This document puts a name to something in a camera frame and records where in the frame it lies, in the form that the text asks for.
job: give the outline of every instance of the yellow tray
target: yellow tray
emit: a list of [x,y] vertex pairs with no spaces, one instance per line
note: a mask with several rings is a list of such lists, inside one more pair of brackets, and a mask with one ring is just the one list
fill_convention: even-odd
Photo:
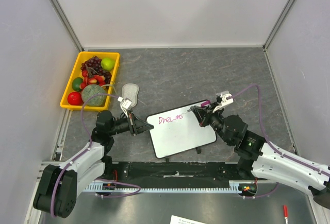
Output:
[[[71,110],[81,110],[82,106],[73,106],[73,105],[68,103],[68,95],[72,92],[75,92],[72,89],[72,81],[76,77],[82,77],[83,78],[83,76],[81,74],[81,69],[80,69],[81,64],[86,62],[88,59],[92,58],[93,56],[97,56],[101,59],[110,58],[110,59],[115,61],[114,68],[110,71],[111,74],[112,74],[110,82],[112,84],[115,83],[114,80],[116,79],[116,75],[117,75],[117,71],[118,71],[118,67],[119,67],[119,53],[99,53],[99,52],[93,52],[93,51],[82,51],[78,54],[76,63],[74,64],[74,67],[73,67],[73,70],[71,72],[71,76],[69,78],[67,87],[65,88],[64,94],[62,96],[62,100],[60,102],[61,107],[68,108],[68,109],[71,109]],[[111,94],[112,90],[113,90],[113,88],[109,87],[108,94]],[[105,103],[104,103],[104,106],[90,107],[90,106],[86,105],[84,107],[84,110],[100,112],[100,111],[103,111],[103,110],[108,110],[109,105],[110,105],[110,96],[107,96],[107,98],[105,100]]]

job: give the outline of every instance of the paper sheet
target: paper sheet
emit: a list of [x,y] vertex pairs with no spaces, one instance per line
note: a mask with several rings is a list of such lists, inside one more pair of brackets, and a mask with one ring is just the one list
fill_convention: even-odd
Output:
[[188,220],[186,218],[172,215],[170,224],[205,224],[194,220]]

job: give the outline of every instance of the lime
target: lime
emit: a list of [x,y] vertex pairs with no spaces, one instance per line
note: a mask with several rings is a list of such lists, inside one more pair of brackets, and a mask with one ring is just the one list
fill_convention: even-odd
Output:
[[106,71],[110,71],[114,68],[115,61],[110,58],[104,58],[101,61],[101,67],[102,69]]
[[80,84],[83,82],[84,80],[81,77],[77,77],[73,80],[72,82],[72,89],[74,91],[80,92],[81,88],[80,88]]

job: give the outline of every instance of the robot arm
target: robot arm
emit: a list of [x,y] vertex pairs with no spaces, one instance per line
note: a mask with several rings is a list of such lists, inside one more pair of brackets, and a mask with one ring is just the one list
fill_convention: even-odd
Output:
[[[137,135],[154,127],[137,118],[131,111],[125,110],[126,117],[115,119],[110,111],[102,111],[97,115],[96,128],[92,132],[92,145],[89,143],[76,155],[58,166],[48,165],[42,174],[34,198],[35,209],[51,212],[51,201],[55,182],[60,172],[70,163],[64,172],[56,190],[54,214],[62,218],[70,215],[80,193],[96,178],[100,177],[111,165],[107,153],[111,150],[113,135],[129,131]],[[78,159],[76,156],[87,149]]]
[[251,176],[274,180],[313,196],[315,202],[330,209],[330,167],[301,158],[267,142],[248,130],[238,115],[222,116],[233,103],[226,91],[217,101],[204,107],[191,107],[200,126],[211,125],[218,136],[240,156],[237,170],[243,178]]

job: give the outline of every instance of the white wall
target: white wall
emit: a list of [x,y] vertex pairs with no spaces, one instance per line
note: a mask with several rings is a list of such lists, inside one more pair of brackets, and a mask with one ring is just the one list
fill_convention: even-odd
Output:
[[0,222],[23,223],[77,51],[49,0],[1,0],[0,52]]
[[297,0],[268,55],[298,152],[330,165],[329,0]]
[[262,45],[287,0],[59,0],[84,47]]

